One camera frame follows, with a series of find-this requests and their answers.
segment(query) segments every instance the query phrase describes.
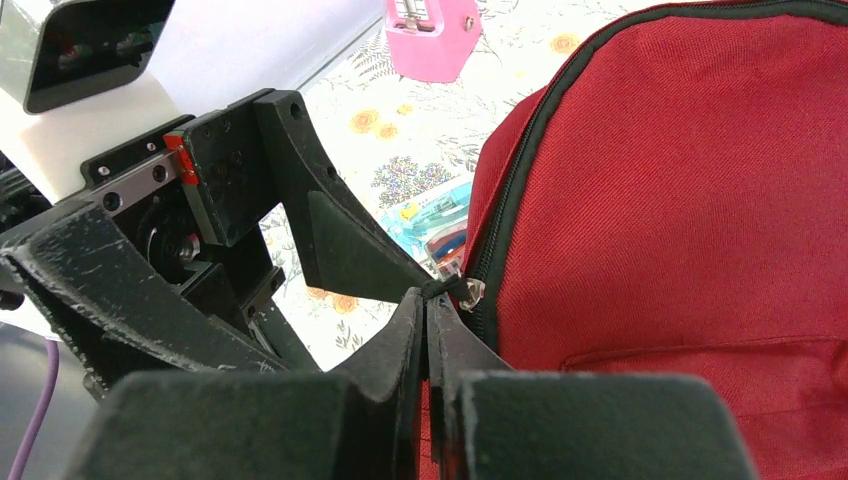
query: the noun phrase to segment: flower pattern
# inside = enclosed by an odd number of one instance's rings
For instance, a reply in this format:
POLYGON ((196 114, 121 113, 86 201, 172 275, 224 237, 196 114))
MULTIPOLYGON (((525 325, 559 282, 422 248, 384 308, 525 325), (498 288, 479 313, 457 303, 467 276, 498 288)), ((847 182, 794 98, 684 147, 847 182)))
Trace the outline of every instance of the flower pattern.
MULTIPOLYGON (((380 218, 389 207, 477 168, 488 136, 543 87, 594 31, 656 0, 477 0, 483 34, 456 82, 427 84, 392 68, 386 35, 367 39, 303 92, 339 176, 380 218)), ((347 358, 394 304, 307 287, 281 207, 261 222, 286 273, 277 305, 318 364, 347 358)))

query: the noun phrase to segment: red backpack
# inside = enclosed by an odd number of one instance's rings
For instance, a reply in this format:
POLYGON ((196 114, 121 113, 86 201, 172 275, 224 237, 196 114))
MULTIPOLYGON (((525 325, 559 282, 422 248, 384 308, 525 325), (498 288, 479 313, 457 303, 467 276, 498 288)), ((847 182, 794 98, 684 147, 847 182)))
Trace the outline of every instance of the red backpack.
POLYGON ((483 147, 468 248, 516 369, 698 375, 764 478, 848 478, 848 5, 597 32, 483 147))

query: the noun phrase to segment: zipper teeth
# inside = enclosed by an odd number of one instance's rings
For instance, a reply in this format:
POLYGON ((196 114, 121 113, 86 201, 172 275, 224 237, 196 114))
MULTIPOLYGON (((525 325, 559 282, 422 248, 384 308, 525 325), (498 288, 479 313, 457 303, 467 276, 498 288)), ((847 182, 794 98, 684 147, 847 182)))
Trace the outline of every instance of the zipper teeth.
MULTIPOLYGON (((704 4, 696 4, 696 5, 685 5, 685 6, 681 5, 680 8, 695 8, 695 9, 700 9, 700 10, 714 10, 714 9, 726 9, 726 8, 741 9, 741 8, 762 7, 762 6, 767 6, 767 5, 776 5, 776 4, 780 4, 780 3, 789 3, 789 2, 792 2, 792 1, 796 1, 796 0, 766 0, 766 1, 762 1, 762 2, 756 2, 756 3, 735 3, 735 4, 704 3, 704 4)), ((821 3, 821 4, 825 4, 825 5, 844 6, 843 4, 841 4, 839 2, 834 2, 834 1, 831 1, 831 0, 808 0, 808 1, 810 3, 821 3)), ((662 5, 662 6, 658 6, 656 8, 674 8, 674 6, 662 5)), ((608 24, 603 29, 595 32, 595 34, 593 34, 592 36, 587 38, 586 41, 583 42, 583 45, 584 46, 587 45, 592 40, 592 38, 599 35, 601 32, 608 30, 609 28, 612 28, 613 26, 617 25, 619 22, 625 20, 626 18, 628 18, 628 17, 627 16, 621 17, 618 20, 615 20, 614 22, 608 24)), ((584 46, 581 46, 580 49, 578 49, 576 52, 574 52, 571 55, 571 58, 569 58, 568 62, 566 62, 566 64, 560 69, 560 71, 553 78, 553 80, 551 81, 551 83, 549 85, 554 85, 556 83, 559 83, 560 80, 562 80, 562 77, 565 76, 566 72, 571 68, 571 65, 575 62, 575 59, 577 58, 577 56, 581 53, 583 48, 585 48, 584 46)), ((552 89, 548 88, 548 90, 545 92, 545 95, 542 97, 542 100, 539 102, 539 106, 546 103, 550 99, 551 95, 552 95, 552 89)), ((492 221, 490 223, 488 232, 486 233, 486 236, 485 236, 485 240, 484 240, 484 243, 483 243, 483 249, 480 251, 480 256, 478 257, 477 261, 475 262, 474 268, 471 271, 471 275, 470 275, 471 278, 476 278, 478 280, 483 280, 485 282, 486 276, 489 273, 489 263, 492 260, 492 255, 493 255, 494 250, 495 250, 495 239, 498 237, 498 234, 500 233, 501 217, 503 216, 503 211, 506 208, 506 199, 509 196, 509 190, 510 190, 510 187, 512 186, 513 180, 515 179, 515 174, 518 172, 518 164, 520 163, 520 159, 521 159, 522 155, 524 154, 524 150, 527 148, 527 143, 530 140, 530 131, 533 130, 533 127, 535 126, 536 121, 539 118, 539 110, 540 109, 538 107, 535 109, 535 111, 533 112, 533 115, 530 117, 530 120, 527 123, 527 127, 524 129, 524 133, 522 134, 522 137, 521 137, 521 142, 518 145, 518 149, 516 150, 515 156, 513 157, 513 162, 510 165, 510 170, 509 170, 509 173, 507 175, 506 181, 504 182, 503 191, 500 192, 497 207, 495 209, 494 214, 491 217, 492 221)))

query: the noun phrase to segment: gray surface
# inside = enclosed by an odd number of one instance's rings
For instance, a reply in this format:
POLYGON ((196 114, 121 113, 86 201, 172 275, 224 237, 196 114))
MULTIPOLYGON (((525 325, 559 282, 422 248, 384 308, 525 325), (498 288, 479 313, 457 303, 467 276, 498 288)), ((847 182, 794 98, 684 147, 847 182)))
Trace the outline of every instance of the gray surface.
MULTIPOLYGON (((59 345, 59 378, 24 478, 61 478, 97 403, 82 387, 84 371, 59 345)), ((44 339, 0 323, 0 478, 12 467, 18 445, 47 375, 44 339)))

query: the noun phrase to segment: zipper pull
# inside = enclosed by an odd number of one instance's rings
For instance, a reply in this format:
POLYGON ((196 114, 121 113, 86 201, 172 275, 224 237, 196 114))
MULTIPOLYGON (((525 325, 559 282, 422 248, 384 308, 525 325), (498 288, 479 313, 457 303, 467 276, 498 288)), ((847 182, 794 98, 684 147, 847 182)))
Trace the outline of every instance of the zipper pull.
POLYGON ((459 302, 459 308, 466 312, 470 312, 477 306, 478 303, 480 303, 480 299, 483 298, 483 294, 486 291, 486 284, 483 283, 482 280, 477 280, 476 278, 466 278, 465 285, 468 287, 470 298, 459 302))

